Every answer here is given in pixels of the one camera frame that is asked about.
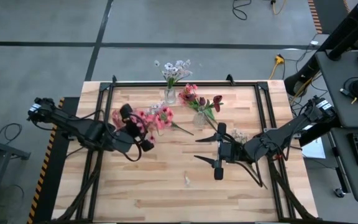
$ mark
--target clear vase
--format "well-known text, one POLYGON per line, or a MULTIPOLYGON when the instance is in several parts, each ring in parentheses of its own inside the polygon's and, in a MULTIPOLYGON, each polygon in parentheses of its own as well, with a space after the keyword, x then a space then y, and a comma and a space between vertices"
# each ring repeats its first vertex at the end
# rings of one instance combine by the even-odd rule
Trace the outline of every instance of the clear vase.
POLYGON ((177 94, 174 88, 166 88, 164 90, 165 102, 168 104, 175 103, 177 100, 177 94))
POLYGON ((203 129, 206 124, 206 117, 204 111, 199 111, 194 115, 193 124, 195 128, 203 129))

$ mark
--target white paper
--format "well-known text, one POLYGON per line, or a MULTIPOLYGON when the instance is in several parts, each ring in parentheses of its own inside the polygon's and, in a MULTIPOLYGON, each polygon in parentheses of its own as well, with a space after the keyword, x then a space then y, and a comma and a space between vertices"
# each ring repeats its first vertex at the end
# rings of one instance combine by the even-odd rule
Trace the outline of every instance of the white paper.
POLYGON ((321 138, 318 138, 309 144, 302 147, 303 157, 325 159, 326 154, 324 153, 323 142, 321 138))

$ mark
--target desk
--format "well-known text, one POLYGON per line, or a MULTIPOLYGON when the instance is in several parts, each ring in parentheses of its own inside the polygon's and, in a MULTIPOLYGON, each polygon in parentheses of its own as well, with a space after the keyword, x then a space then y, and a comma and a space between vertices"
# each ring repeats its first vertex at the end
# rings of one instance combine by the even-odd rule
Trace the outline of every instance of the desk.
POLYGON ((346 138, 348 133, 358 133, 358 102, 351 105, 351 99, 339 92, 348 78, 358 77, 357 57, 358 52, 346 52, 342 54, 340 60, 332 61, 327 58, 325 52, 316 53, 320 70, 343 127, 342 129, 332 129, 331 134, 354 197, 358 201, 358 165, 353 156, 351 145, 346 138))
MULTIPOLYGON (((78 117, 94 111, 99 84, 84 83, 76 114, 78 117)), ((275 120, 280 127, 292 119, 285 87, 282 81, 268 81, 268 87, 275 120)), ((119 109, 124 103, 129 103, 133 108, 148 108, 163 100, 163 90, 162 87, 115 87, 112 108, 119 109)), ((229 133, 237 128, 251 138, 262 131, 253 88, 204 86, 197 90, 197 94, 207 99, 212 99, 217 93, 223 96, 224 105, 220 113, 214 114, 217 121, 227 124, 229 133)), ((213 129, 209 126, 202 130, 195 129, 195 112, 179 102, 171 108, 175 113, 174 122, 194 136, 179 130, 165 130, 162 136, 157 136, 155 148, 143 153, 138 162, 129 162, 117 152, 104 152, 94 221, 277 221, 266 158, 260 160, 260 167, 268 189, 260 188, 246 171, 235 164, 224 164, 224 180, 215 181, 211 166, 193 157, 216 157, 216 143, 195 142, 196 139, 212 136, 213 129), (190 180, 188 186, 185 176, 190 180)), ((68 153, 78 148, 78 143, 72 142, 68 153)), ((86 153, 86 150, 79 151, 65 161, 52 218, 59 217, 79 192, 86 153)), ((137 156, 134 147, 129 156, 137 156)), ((291 189, 306 209, 317 216, 301 151, 291 150, 286 166, 291 189)), ((280 196, 284 202, 283 192, 280 192, 280 196)), ((285 203, 283 209, 285 213, 288 212, 285 203)))

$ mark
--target concrete floor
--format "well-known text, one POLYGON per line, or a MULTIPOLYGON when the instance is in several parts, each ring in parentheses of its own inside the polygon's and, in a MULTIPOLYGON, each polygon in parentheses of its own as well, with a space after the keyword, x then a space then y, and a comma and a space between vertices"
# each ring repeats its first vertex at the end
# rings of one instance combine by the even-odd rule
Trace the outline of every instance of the concrete floor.
MULTIPOLYGON (((0 0, 0 41, 94 42, 107 0, 0 0)), ((349 1, 352 7, 355 0, 349 1)), ((270 3, 253 0, 244 10, 247 21, 236 19, 231 1, 223 0, 115 0, 103 42, 214 43, 260 45, 308 45, 315 35, 307 0, 288 0, 283 12, 274 17, 270 3)), ((323 41, 326 35, 316 39, 323 41)), ((13 160, 0 188, 0 221, 25 223, 39 177, 48 131, 27 122, 27 110, 37 96, 55 101, 62 96, 79 96, 93 48, 89 47, 0 47, 0 128, 7 123, 23 125, 12 146, 31 152, 28 161, 13 160), (23 201, 17 189, 25 191, 23 201)), ((235 79, 268 78, 274 56, 297 59, 303 50, 251 49, 140 49, 102 48, 92 80, 159 80, 153 67, 161 62, 190 58, 193 80, 221 80, 228 73, 235 79)), ((311 55, 299 64, 306 62, 311 55)), ((278 67, 275 79, 281 79, 278 67)), ((286 76, 295 73, 287 61, 286 76)), ((325 88, 320 78, 315 85, 325 88)), ((321 91, 309 88, 303 102, 321 91)), ((336 165, 327 151, 321 162, 336 165)), ((337 198, 335 171, 306 160, 318 213, 325 220, 358 223, 358 203, 349 194, 337 198)))

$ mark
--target wooden table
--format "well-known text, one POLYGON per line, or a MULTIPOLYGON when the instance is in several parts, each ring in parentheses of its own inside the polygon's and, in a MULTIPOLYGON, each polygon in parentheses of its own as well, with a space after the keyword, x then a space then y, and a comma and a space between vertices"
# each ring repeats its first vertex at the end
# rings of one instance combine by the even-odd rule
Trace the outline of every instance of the wooden table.
MULTIPOLYGON (((284 83, 268 81, 268 86, 277 126, 280 127, 292 119, 284 83)), ((78 117, 94 111, 98 89, 99 82, 84 83, 78 105, 78 117)), ((197 94, 208 99, 212 99, 217 93, 223 96, 224 105, 220 113, 214 114, 217 121, 227 124, 228 133, 237 128, 251 138, 261 132, 253 88, 221 86, 200 87, 197 90, 197 94)), ((133 108, 148 108, 162 100, 163 88, 115 88, 112 108, 119 109, 125 103, 129 103, 133 108)), ((166 129, 162 136, 157 136, 155 148, 143 153, 142 159, 138 162, 129 162, 118 152, 104 152, 94 221, 277 221, 266 158, 261 158, 260 167, 268 189, 260 188, 243 168, 235 164, 224 164, 224 180, 214 180, 211 166, 193 157, 200 155, 216 158, 215 142, 195 142, 196 139, 212 136, 213 129, 209 126, 202 130, 196 129, 193 126, 195 112, 181 106, 179 102, 171 108, 175 112, 173 120, 195 135, 166 129), (185 177, 190 180, 188 186, 185 177)), ((264 111, 265 117, 268 118, 266 107, 264 111)), ((71 143, 68 153, 79 147, 77 142, 71 143)), ((65 161, 53 218, 60 216, 80 191, 86 153, 86 150, 82 150, 65 161)), ((135 147, 130 150, 129 156, 137 157, 135 147)), ((291 150, 286 166, 292 191, 305 208, 317 216, 301 151, 291 150)), ((283 192, 280 192, 280 196, 284 212, 288 216, 283 192)), ((88 211, 87 204, 85 203, 84 215, 88 211)))

